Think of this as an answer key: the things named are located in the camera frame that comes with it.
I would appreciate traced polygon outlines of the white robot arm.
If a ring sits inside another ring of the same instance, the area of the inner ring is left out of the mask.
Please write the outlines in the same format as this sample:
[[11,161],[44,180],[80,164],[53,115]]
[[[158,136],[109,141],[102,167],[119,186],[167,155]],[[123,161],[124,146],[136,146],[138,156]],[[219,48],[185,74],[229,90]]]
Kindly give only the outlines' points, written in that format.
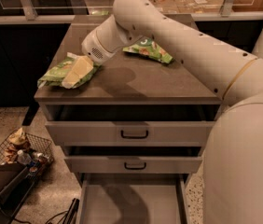
[[144,36],[228,106],[205,149],[203,223],[263,224],[263,59],[166,17],[148,0],[115,0],[81,50],[105,63]]

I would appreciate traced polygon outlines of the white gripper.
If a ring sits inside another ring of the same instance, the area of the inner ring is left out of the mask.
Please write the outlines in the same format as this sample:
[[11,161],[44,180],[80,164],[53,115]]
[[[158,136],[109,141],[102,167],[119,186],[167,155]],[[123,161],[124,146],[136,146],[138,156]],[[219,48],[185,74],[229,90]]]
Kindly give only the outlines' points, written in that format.
[[62,85],[66,89],[73,88],[77,82],[85,77],[93,69],[93,62],[105,63],[114,56],[112,52],[107,51],[100,43],[97,29],[92,30],[85,37],[81,43],[81,50],[87,56],[79,56],[75,59],[68,74],[62,81]]

